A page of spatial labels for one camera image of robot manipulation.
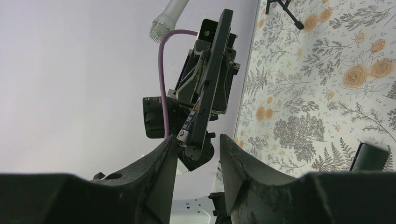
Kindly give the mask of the small black battery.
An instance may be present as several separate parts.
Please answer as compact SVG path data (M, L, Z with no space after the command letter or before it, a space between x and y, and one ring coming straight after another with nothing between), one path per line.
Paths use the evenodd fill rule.
M190 135L192 133L192 128L194 127L194 120L197 117L200 99L201 97L197 99L195 105L193 106L192 110L187 116L186 121L184 122L181 130L177 135L177 142L179 146L187 147L190 142Z

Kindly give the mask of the black battery cover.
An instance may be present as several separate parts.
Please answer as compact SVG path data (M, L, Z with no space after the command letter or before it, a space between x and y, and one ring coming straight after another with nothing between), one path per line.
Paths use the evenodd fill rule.
M388 151L360 143L349 171L382 171L388 158Z

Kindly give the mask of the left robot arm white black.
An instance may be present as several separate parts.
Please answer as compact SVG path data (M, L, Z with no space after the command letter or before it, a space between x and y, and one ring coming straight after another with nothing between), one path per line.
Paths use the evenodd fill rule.
M209 115L210 121L215 121L219 114L226 113L233 77L240 69L240 65L234 61L236 58L236 51L233 49L235 38L235 34L229 35L214 93L212 111ZM202 53L210 50L213 39L214 33L209 31L198 37L194 47L189 50L175 89L168 91L166 99L170 134L179 134L190 112L194 110L195 103L200 96L198 91L206 63ZM160 96L143 98L143 120L148 138L164 137L165 127ZM206 133L203 148L200 151L191 149L186 152L185 147L179 146L178 158L188 171L193 171L212 159L214 146L211 139L214 137L214 133Z

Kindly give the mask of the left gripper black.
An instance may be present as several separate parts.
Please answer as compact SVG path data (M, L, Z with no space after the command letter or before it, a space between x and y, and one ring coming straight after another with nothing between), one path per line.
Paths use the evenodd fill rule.
M229 34L223 56L211 58L213 37L197 38L184 63L176 87L167 96L187 108L192 108L201 95L213 99L212 114L225 114L233 77L240 65L235 63L233 43L237 35Z

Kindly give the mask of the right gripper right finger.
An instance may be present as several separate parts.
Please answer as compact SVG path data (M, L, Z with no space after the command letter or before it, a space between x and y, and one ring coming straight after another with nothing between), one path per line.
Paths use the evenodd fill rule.
M396 174L310 172L294 178L220 136L227 214L234 224L393 224Z

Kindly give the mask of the black remote control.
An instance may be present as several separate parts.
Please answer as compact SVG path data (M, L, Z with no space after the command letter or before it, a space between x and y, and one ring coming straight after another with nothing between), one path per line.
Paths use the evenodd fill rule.
M233 10L223 10L219 18L213 43L207 53L206 65L203 68L202 78L198 88L198 97L201 97L199 109L197 117L194 120L190 142L184 150L185 155L193 161L197 161L203 151L207 125L210 120L220 74L230 62L230 59L227 58L227 51L230 50L231 55L234 53L234 49L229 47L232 19Z

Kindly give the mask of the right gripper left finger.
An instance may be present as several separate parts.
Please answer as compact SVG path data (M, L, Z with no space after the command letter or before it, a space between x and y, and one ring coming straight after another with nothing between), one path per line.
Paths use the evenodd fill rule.
M152 152L103 179L71 174L2 174L3 224L167 224L178 144L170 136Z

